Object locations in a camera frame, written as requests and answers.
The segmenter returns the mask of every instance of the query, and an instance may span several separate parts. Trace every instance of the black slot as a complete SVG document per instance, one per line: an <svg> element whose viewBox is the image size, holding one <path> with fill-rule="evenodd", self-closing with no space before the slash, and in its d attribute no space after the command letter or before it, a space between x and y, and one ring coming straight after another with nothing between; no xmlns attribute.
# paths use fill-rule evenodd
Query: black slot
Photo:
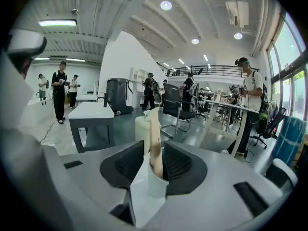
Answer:
<svg viewBox="0 0 308 231"><path fill-rule="evenodd" d="M269 207L248 182L240 182L233 186L254 217Z"/></svg>
<svg viewBox="0 0 308 231"><path fill-rule="evenodd" d="M64 164L64 167L66 169L69 169L69 168L72 168L72 167L79 166L81 164L82 164L82 162L80 162L80 161L73 161L73 162L69 162L69 163Z"/></svg>

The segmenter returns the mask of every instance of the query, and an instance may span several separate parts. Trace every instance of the fluorescent light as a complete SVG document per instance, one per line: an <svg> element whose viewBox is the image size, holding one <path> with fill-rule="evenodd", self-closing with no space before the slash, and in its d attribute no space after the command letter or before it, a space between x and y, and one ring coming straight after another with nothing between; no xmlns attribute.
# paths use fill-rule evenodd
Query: fluorescent light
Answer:
<svg viewBox="0 0 308 231"><path fill-rule="evenodd" d="M160 3L160 7L162 8L162 10L171 10L172 8L172 3L169 1L163 1Z"/></svg>
<svg viewBox="0 0 308 231"><path fill-rule="evenodd" d="M34 60L50 60L49 57L38 57L38 58L34 58Z"/></svg>
<svg viewBox="0 0 308 231"><path fill-rule="evenodd" d="M242 37L243 37L243 35L241 33L234 34L235 39L241 39Z"/></svg>
<svg viewBox="0 0 308 231"><path fill-rule="evenodd" d="M76 20L44 20L40 26L76 26Z"/></svg>
<svg viewBox="0 0 308 231"><path fill-rule="evenodd" d="M67 58L67 61L75 61L75 62L85 62L86 60L82 60L82 59L73 59L73 58Z"/></svg>
<svg viewBox="0 0 308 231"><path fill-rule="evenodd" d="M199 39L196 39L196 38L193 38L192 39L192 43L193 44L199 44L200 40Z"/></svg>

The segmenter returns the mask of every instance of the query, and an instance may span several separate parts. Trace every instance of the man in white t-shirt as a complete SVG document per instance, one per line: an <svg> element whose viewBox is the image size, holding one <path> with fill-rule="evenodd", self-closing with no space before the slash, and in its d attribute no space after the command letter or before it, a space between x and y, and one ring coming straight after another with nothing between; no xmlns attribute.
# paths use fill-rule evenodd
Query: man in white t-shirt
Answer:
<svg viewBox="0 0 308 231"><path fill-rule="evenodd" d="M244 90L242 93L242 95L245 97L244 104L249 109L259 111L261 107L261 103L262 103L261 96L263 93L262 76L257 71L253 71L251 69L250 62L245 57L242 57L240 60L238 60L237 65L239 66L242 72L247 73L247 77L244 80ZM259 114L254 113L254 112L247 113L245 128L244 128L244 132L243 132L243 136L242 136L239 148L236 152L237 154L244 156L251 129L254 127L254 124L258 122L258 120L259 120ZM236 141L234 141L228 147L227 150L222 150L220 153L231 154L234 148L235 142Z"/></svg>
<svg viewBox="0 0 308 231"><path fill-rule="evenodd" d="M76 104L76 97L77 97L77 88L80 87L80 85L77 83L78 75L74 75L74 78L72 79L72 83L70 84L70 90L69 90L69 96L70 96L70 108L73 109Z"/></svg>
<svg viewBox="0 0 308 231"><path fill-rule="evenodd" d="M42 74L38 75L38 86L39 86L39 97L40 98L45 98L46 97L46 85L47 85L47 81L45 79L45 77Z"/></svg>

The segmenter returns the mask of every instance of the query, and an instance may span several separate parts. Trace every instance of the railing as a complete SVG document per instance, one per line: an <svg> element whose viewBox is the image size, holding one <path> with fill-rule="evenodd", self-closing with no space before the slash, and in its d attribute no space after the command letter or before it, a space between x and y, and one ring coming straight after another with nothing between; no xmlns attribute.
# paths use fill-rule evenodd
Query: railing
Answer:
<svg viewBox="0 0 308 231"><path fill-rule="evenodd" d="M186 76L189 73L193 73L193 75L216 75L216 76L231 76L231 77L247 77L247 74L241 72L239 67L237 66L228 66L228 65L201 65L201 66L190 66L187 67L180 67L175 69L167 69L166 67L162 66L161 64L157 63L158 66L162 69L164 74L167 77L172 76ZM254 71L259 72L259 69L252 68Z"/></svg>

